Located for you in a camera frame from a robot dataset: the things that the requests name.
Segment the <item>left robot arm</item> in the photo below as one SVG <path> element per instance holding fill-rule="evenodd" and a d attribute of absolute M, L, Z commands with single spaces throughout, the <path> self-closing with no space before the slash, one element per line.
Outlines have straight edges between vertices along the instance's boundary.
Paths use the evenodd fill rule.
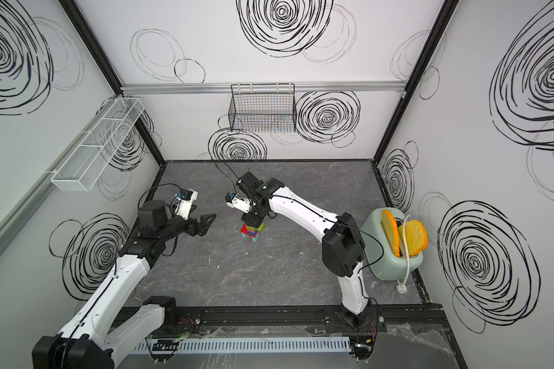
<path fill-rule="evenodd" d="M 203 236 L 214 214 L 199 220 L 166 210 L 164 201 L 147 201 L 138 210 L 135 235 L 122 248 L 112 270 L 84 307 L 55 336 L 42 337 L 32 350 L 35 368 L 116 368 L 155 330 L 178 321 L 175 300 L 153 297 L 113 328 L 131 291 L 163 254 L 166 242 L 182 233 Z"/>

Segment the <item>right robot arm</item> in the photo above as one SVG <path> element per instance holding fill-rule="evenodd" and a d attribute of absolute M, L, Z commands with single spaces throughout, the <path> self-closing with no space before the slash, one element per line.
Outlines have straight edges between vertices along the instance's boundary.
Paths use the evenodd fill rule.
<path fill-rule="evenodd" d="M 320 241 L 323 264 L 338 278 L 344 310 L 357 324 L 363 324 L 370 314 L 363 282 L 365 242 L 354 217 L 347 212 L 337 215 L 323 210 L 281 181 L 261 181 L 251 172 L 239 177 L 235 188 L 243 194 L 229 192 L 226 204 L 243 213 L 246 226 L 260 228 L 272 212 L 294 221 Z"/>

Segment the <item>long green lego brick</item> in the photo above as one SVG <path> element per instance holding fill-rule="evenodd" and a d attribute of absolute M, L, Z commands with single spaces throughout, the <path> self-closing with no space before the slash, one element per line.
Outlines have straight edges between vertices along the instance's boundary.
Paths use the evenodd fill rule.
<path fill-rule="evenodd" d="M 260 232 L 264 229 L 264 227 L 265 227 L 265 224 L 262 223 L 258 228 L 256 228 L 255 232 L 258 232 L 257 237 L 259 236 Z"/>

